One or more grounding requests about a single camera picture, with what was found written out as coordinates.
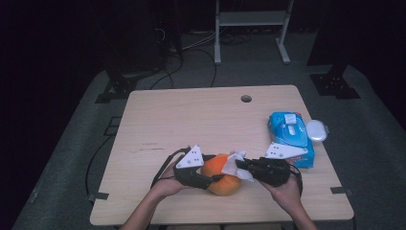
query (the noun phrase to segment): table top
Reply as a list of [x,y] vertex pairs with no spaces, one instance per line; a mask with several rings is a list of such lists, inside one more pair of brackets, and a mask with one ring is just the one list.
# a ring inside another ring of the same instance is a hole
[[[245,103],[242,96],[252,101]],[[130,94],[90,217],[94,225],[123,224],[149,190],[168,155],[198,144],[204,154],[245,150],[263,156],[271,142],[267,127],[275,111],[295,111],[310,120],[294,85],[134,91]],[[302,201],[314,220],[351,219],[341,183],[322,143],[314,143],[314,168],[301,169]],[[291,221],[258,182],[243,181],[228,196],[190,189],[164,199],[152,224]]]

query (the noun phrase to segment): wet wipes package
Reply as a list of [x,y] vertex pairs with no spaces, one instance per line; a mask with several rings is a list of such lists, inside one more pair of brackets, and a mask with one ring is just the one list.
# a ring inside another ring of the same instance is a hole
[[268,128],[273,142],[307,150],[307,153],[291,158],[296,167],[313,168],[315,152],[312,141],[320,142],[327,138],[323,123],[312,120],[305,125],[301,114],[281,111],[269,116]]

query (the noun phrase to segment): person's arm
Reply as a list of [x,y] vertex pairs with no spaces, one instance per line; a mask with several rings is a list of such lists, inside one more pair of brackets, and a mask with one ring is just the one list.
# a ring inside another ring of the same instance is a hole
[[288,181],[280,187],[272,187],[260,182],[267,189],[274,200],[292,217],[299,230],[317,230],[316,225],[308,216],[301,202],[299,185],[295,175],[290,175]]
[[148,191],[143,200],[122,226],[122,230],[146,230],[158,204],[167,196],[177,194],[189,187],[182,185],[173,177],[173,165],[170,164],[160,180]]

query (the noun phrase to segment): orange toy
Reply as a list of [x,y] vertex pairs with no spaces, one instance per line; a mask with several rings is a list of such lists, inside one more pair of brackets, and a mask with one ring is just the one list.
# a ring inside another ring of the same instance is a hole
[[[200,172],[208,177],[212,177],[215,174],[224,174],[221,170],[227,162],[228,156],[229,154],[220,153],[206,161],[200,168]],[[213,182],[208,190],[219,196],[227,196],[233,194],[239,188],[240,184],[240,178],[225,174],[218,182]]]

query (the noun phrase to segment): blue package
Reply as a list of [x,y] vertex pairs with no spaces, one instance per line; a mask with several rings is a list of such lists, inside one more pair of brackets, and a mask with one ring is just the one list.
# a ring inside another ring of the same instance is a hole
[[301,114],[289,111],[274,112],[269,116],[268,128],[275,143],[308,150],[308,153],[292,158],[296,167],[313,168],[314,148],[307,136]]

